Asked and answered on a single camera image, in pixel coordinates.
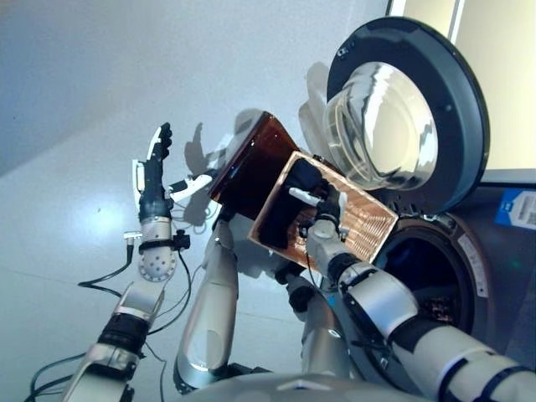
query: robotic arm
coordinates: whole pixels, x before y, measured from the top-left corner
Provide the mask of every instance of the robotic arm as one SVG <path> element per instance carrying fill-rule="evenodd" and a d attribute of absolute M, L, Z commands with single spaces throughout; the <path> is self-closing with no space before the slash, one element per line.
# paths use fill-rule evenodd
<path fill-rule="evenodd" d="M 392 348 L 423 394 L 444 401 L 536 400 L 532 371 L 455 327 L 420 317 L 402 282 L 348 252 L 338 233 L 337 190 L 330 192 L 307 232 L 307 252 L 338 284 L 353 321 Z"/>
<path fill-rule="evenodd" d="M 62 401 L 129 401 L 134 390 L 128 386 L 142 355 L 149 329 L 162 305 L 164 287 L 177 265 L 175 250 L 189 247 L 189 237 L 172 236 L 170 210 L 173 200 L 162 186 L 162 161 L 171 145 L 169 123 L 160 126 L 145 162 L 135 161 L 137 179 L 142 176 L 139 220 L 138 277 L 123 293 L 97 343 L 90 347 L 73 375 Z M 127 240 L 133 246 L 133 238 Z"/>

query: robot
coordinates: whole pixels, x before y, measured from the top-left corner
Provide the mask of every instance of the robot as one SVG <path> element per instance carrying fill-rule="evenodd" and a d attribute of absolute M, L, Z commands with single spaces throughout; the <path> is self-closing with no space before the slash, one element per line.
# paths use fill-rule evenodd
<path fill-rule="evenodd" d="M 173 200 L 202 188 L 213 174 L 165 189 L 162 161 L 169 154 L 171 135 L 168 123 L 159 127 L 147 160 L 133 163 L 141 232 L 126 240 L 132 247 L 141 237 L 138 277 L 70 380 L 64 402 L 133 399 L 128 382 L 177 259 L 189 247 L 184 232 L 172 233 Z M 331 186 L 315 205 L 316 217 L 305 233 L 307 253 L 322 275 L 337 284 L 355 325 L 391 348 L 427 399 L 366 382 L 348 356 L 343 330 L 324 296 L 292 270 L 284 273 L 284 282 L 292 307 L 305 322 L 302 372 L 283 375 L 230 367 L 238 272 L 229 229 L 233 214 L 224 208 L 206 247 L 206 275 L 175 361 L 175 384 L 187 394 L 186 400 L 536 400 L 534 372 L 454 327 L 420 317 L 418 303 L 403 283 L 348 251 L 339 230 L 343 193 Z"/>

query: black component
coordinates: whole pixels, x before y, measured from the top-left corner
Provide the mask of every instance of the black component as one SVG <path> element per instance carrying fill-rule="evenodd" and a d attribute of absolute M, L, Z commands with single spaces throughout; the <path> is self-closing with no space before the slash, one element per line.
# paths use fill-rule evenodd
<path fill-rule="evenodd" d="M 322 182 L 322 174 L 305 159 L 297 159 L 281 187 L 276 201 L 259 230 L 259 240 L 264 245 L 286 249 L 288 239 L 286 231 L 292 221 L 300 213 L 304 203 L 292 197 L 288 190 L 296 187 L 304 191 L 312 191 Z"/>
<path fill-rule="evenodd" d="M 119 293 L 118 291 L 114 291 L 112 289 L 109 289 L 109 288 L 103 287 L 103 286 L 97 286 L 96 283 L 107 281 L 107 280 L 113 278 L 114 276 L 117 276 L 117 275 L 121 274 L 132 263 L 132 255 L 133 254 L 134 254 L 134 245 L 126 245 L 126 263 L 125 263 L 124 266 L 122 266 L 121 268 L 119 268 L 116 271 L 113 271 L 112 273 L 110 273 L 108 275 L 104 275 L 104 276 L 101 276 L 99 278 L 92 279 L 91 281 L 79 282 L 78 286 L 87 287 L 88 289 L 96 289 L 97 291 L 104 291 L 104 292 L 110 293 L 110 294 L 112 294 L 114 296 L 121 297 L 121 293 Z"/>
<path fill-rule="evenodd" d="M 376 343 L 370 343 L 370 342 L 364 342 L 364 341 L 352 341 L 350 342 L 353 346 L 357 346 L 361 349 L 373 349 L 373 350 L 379 350 L 384 351 L 385 346 L 382 344 L 376 344 Z"/>
<path fill-rule="evenodd" d="M 478 398 L 475 399 L 475 402 L 491 402 L 492 394 L 495 388 L 504 380 L 510 377 L 513 374 L 520 373 L 522 371 L 529 371 L 532 373 L 532 370 L 524 366 L 513 366 L 505 368 L 502 371 L 499 371 L 495 374 L 486 384 L 482 393 Z"/>
<path fill-rule="evenodd" d="M 489 152 L 487 108 L 471 68 L 433 28 L 407 18 L 380 18 L 341 45 L 329 70 L 327 100 L 368 62 L 393 65 L 415 83 L 433 115 L 439 149 L 435 170 L 422 186 L 372 194 L 408 213 L 412 204 L 419 213 L 437 214 L 460 203 L 480 181 Z"/>
<path fill-rule="evenodd" d="M 465 358 L 461 358 L 460 360 L 455 362 L 446 372 L 445 377 L 443 377 L 443 380 L 441 381 L 439 391 L 437 392 L 440 402 L 452 401 L 453 398 L 455 398 L 452 393 L 447 391 L 449 388 L 449 384 L 451 383 L 451 380 L 454 378 L 456 373 L 460 371 L 460 369 L 467 363 L 469 362 Z"/>
<path fill-rule="evenodd" d="M 142 254 L 144 250 L 156 249 L 157 247 L 168 246 L 174 250 L 190 248 L 190 235 L 186 234 L 183 229 L 177 230 L 177 234 L 172 239 L 145 241 L 138 247 L 138 252 Z"/>
<path fill-rule="evenodd" d="M 201 174 L 206 174 L 207 176 L 210 176 L 213 180 L 215 178 L 218 177 L 219 175 L 219 170 L 218 169 L 209 169 L 207 170 L 205 173 L 201 173 Z M 199 176 L 201 176 L 201 174 L 195 174 L 192 176 L 192 179 L 195 180 L 196 178 L 198 178 Z"/>
<path fill-rule="evenodd" d="M 340 289 L 341 292 L 344 294 L 348 290 L 349 287 L 356 286 L 359 282 L 363 282 L 365 279 L 367 279 L 369 276 L 371 276 L 373 273 L 378 272 L 378 270 L 374 268 L 370 268 L 369 270 L 365 270 L 361 272 L 359 275 L 357 275 L 355 278 L 352 279 L 350 283 L 341 283 Z"/>
<path fill-rule="evenodd" d="M 361 305 L 353 299 L 348 293 L 343 296 L 344 306 L 350 312 L 350 317 L 353 323 L 363 332 L 367 339 L 372 343 L 381 343 L 383 341 L 382 334 L 370 319 L 366 311 Z"/>
<path fill-rule="evenodd" d="M 236 215 L 236 212 L 233 209 L 226 207 L 224 205 L 222 209 L 219 211 L 218 217 L 214 220 L 214 223 L 212 224 L 212 231 L 216 229 L 216 224 L 218 223 L 219 220 L 223 220 L 224 222 L 230 222 L 232 218 L 234 218 L 235 215 Z"/>
<path fill-rule="evenodd" d="M 185 180 L 181 180 L 180 182 L 176 182 L 176 183 L 171 184 L 169 187 L 170 187 L 172 193 L 176 193 L 178 191 L 185 190 L 186 188 L 188 188 L 188 185 L 186 184 Z"/>
<path fill-rule="evenodd" d="M 190 248 L 190 235 L 186 234 L 183 229 L 177 230 L 177 234 L 173 236 L 173 249 L 182 250 Z"/>
<path fill-rule="evenodd" d="M 106 324 L 99 343 L 123 348 L 141 356 L 149 323 L 130 314 L 114 314 Z"/>
<path fill-rule="evenodd" d="M 298 287 L 288 296 L 288 302 L 295 312 L 306 312 L 307 304 L 315 296 L 315 291 L 309 286 Z"/>
<path fill-rule="evenodd" d="M 186 383 L 181 377 L 181 374 L 178 373 L 177 360 L 175 360 L 175 368 L 173 370 L 173 382 L 175 383 L 175 388 L 181 395 L 189 394 L 197 389 L 188 385 L 188 383 Z"/>
<path fill-rule="evenodd" d="M 389 335 L 388 343 L 396 343 L 401 348 L 413 353 L 419 340 L 432 329 L 438 327 L 446 327 L 446 324 L 419 316 L 412 317 L 408 321 L 400 324 Z"/>
<path fill-rule="evenodd" d="M 156 249 L 158 247 L 166 247 L 166 246 L 167 247 L 174 247 L 175 243 L 173 243 L 173 240 L 171 240 L 171 239 L 144 241 L 137 248 L 137 251 L 138 251 L 138 253 L 143 254 L 142 252 L 144 250 Z"/>
<path fill-rule="evenodd" d="M 143 163 L 145 187 L 140 197 L 140 222 L 154 216 L 171 218 L 170 204 L 162 186 L 162 161 L 169 155 L 172 131 L 169 123 L 162 124 L 160 129 L 161 141 L 154 144 L 151 158 Z"/>
<path fill-rule="evenodd" d="M 314 221 L 312 219 L 306 221 L 306 222 L 300 222 L 298 224 L 298 234 L 301 238 L 306 239 L 307 238 L 307 231 L 314 225 Z"/>
<path fill-rule="evenodd" d="M 276 281 L 280 285 L 286 285 L 286 276 L 292 274 L 293 276 L 299 276 L 305 270 L 304 267 L 297 264 L 296 262 L 290 261 L 287 265 L 276 272 Z"/>
<path fill-rule="evenodd" d="M 331 220 L 335 224 L 335 228 L 338 232 L 338 226 L 340 224 L 339 217 L 341 216 L 341 207 L 338 204 L 338 198 L 340 193 L 331 184 L 327 186 L 327 197 L 317 206 L 316 219 Z"/>
<path fill-rule="evenodd" d="M 87 373 L 96 374 L 108 379 L 119 379 L 128 381 L 134 376 L 136 371 L 136 365 L 134 363 L 129 363 L 124 370 L 119 370 L 110 366 L 103 366 L 99 363 L 94 363 L 89 366 L 86 370 Z"/>
<path fill-rule="evenodd" d="M 338 278 L 349 266 L 359 262 L 358 257 L 351 253 L 342 253 L 333 257 L 327 264 L 327 277 L 338 283 Z"/>
<path fill-rule="evenodd" d="M 227 376 L 225 378 L 232 379 L 233 377 L 238 377 L 239 375 L 260 373 L 271 373 L 271 371 L 262 367 L 255 367 L 252 369 L 242 364 L 232 363 L 227 367 Z"/>
<path fill-rule="evenodd" d="M 125 389 L 123 390 L 123 395 L 121 395 L 121 399 L 119 399 L 119 402 L 132 402 L 134 399 L 134 389 L 129 387 L 128 385 L 125 385 Z"/>
<path fill-rule="evenodd" d="M 52 380 L 52 381 L 48 382 L 47 384 L 41 385 L 35 391 L 30 393 L 30 395 L 24 400 L 24 402 L 35 402 L 35 398 L 40 396 L 42 392 L 44 392 L 47 389 L 50 389 L 52 387 L 55 387 L 56 385 L 66 383 L 67 381 L 69 381 L 72 378 L 73 378 L 72 375 L 66 375 L 66 376 L 64 376 L 64 377 L 62 377 L 60 379 L 55 379 L 55 380 Z"/>

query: wire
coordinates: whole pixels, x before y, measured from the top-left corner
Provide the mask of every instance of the wire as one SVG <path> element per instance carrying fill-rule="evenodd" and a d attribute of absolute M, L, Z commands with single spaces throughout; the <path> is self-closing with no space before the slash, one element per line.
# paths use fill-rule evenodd
<path fill-rule="evenodd" d="M 39 396 L 38 395 L 39 393 L 35 389 L 35 383 L 37 382 L 39 376 L 42 373 L 44 373 L 46 370 L 59 366 L 60 364 L 63 364 L 63 363 L 73 362 L 75 360 L 78 360 L 79 358 L 83 358 L 84 356 L 85 356 L 85 353 L 80 353 L 80 354 L 76 354 L 75 356 L 70 356 L 68 358 L 62 358 L 61 360 L 57 360 L 55 362 L 49 363 L 46 366 L 43 366 L 42 368 L 37 370 L 35 374 L 33 375 L 32 380 L 30 381 L 30 395 Z"/>
<path fill-rule="evenodd" d="M 145 346 L 148 347 L 148 349 L 151 351 L 152 355 L 156 360 L 158 360 L 160 363 L 163 363 L 162 365 L 162 371 L 160 372 L 160 402 L 165 402 L 164 399 L 164 372 L 166 371 L 166 367 L 168 365 L 168 361 L 165 358 L 161 358 L 156 354 L 156 352 L 151 348 L 149 343 L 145 342 Z"/>
<path fill-rule="evenodd" d="M 108 281 L 114 276 L 118 276 L 119 274 L 121 274 L 132 263 L 133 254 L 134 254 L 134 245 L 126 245 L 126 264 L 124 266 L 122 266 L 118 270 L 111 272 L 110 274 L 101 276 L 100 278 L 92 279 L 91 281 L 80 282 L 78 286 L 86 287 L 88 289 L 95 289 L 97 291 L 104 291 L 106 293 L 110 293 L 111 295 L 121 298 L 121 293 L 119 293 L 118 291 L 114 291 L 113 289 L 109 289 L 103 286 L 96 286 L 95 284 L 99 282 L 103 282 L 103 281 Z"/>
<path fill-rule="evenodd" d="M 192 274 L 192 285 L 193 285 L 193 280 L 195 279 L 195 276 L 197 275 L 198 271 L 201 269 L 202 266 L 203 266 L 203 265 L 198 266 L 198 267 L 195 269 L 195 271 L 193 272 L 193 274 Z M 159 317 L 161 317 L 161 316 L 163 316 L 163 315 L 165 315 L 165 314 L 168 314 L 170 311 L 172 311 L 172 310 L 174 310 L 175 308 L 177 308 L 177 306 L 178 306 L 179 304 L 181 304 L 181 302 L 184 300 L 184 297 L 186 297 L 187 293 L 188 293 L 188 290 L 186 290 L 186 291 L 183 293 L 183 295 L 181 296 L 181 298 L 178 299 L 178 301 L 177 301 L 175 304 L 173 304 L 171 307 L 169 307 L 166 311 L 161 312 L 160 314 L 158 314 L 158 315 L 157 315 L 157 318 L 159 318 Z"/>
<path fill-rule="evenodd" d="M 166 329 L 167 327 L 169 327 L 170 325 L 172 325 L 174 322 L 176 322 L 183 315 L 184 311 L 186 310 L 186 307 L 188 306 L 190 302 L 190 297 L 192 296 L 192 277 L 190 276 L 190 270 L 188 269 L 186 262 L 184 262 L 184 258 L 181 255 L 180 251 L 178 251 L 178 258 L 183 263 L 184 270 L 186 271 L 186 277 L 188 279 L 188 290 L 187 290 L 187 295 L 186 295 L 186 301 L 184 302 L 184 305 L 181 308 L 180 312 L 178 312 L 178 314 L 170 322 L 162 325 L 160 328 L 155 329 L 154 331 L 150 331 L 147 335 L 153 335 L 154 333 L 160 332 Z"/>
<path fill-rule="evenodd" d="M 35 397 L 40 396 L 43 391 L 49 388 L 55 387 L 58 384 L 65 383 L 69 381 L 72 377 L 73 377 L 72 375 L 66 375 L 65 377 L 62 377 L 61 379 L 55 379 L 54 381 L 50 381 L 47 384 L 41 385 L 34 392 L 28 395 L 28 397 L 24 400 L 24 402 L 34 402 Z"/>
<path fill-rule="evenodd" d="M 205 220 L 203 222 L 203 226 L 194 226 L 193 227 L 193 233 L 196 234 L 196 235 L 202 235 L 205 231 L 207 230 L 207 221 Z"/>
<path fill-rule="evenodd" d="M 317 288 L 317 290 L 320 291 L 320 288 L 315 282 L 315 278 L 312 277 L 311 262 L 309 261 L 309 253 L 305 252 L 305 257 L 307 258 L 307 269 L 309 270 L 309 276 L 311 277 L 312 284 Z"/>

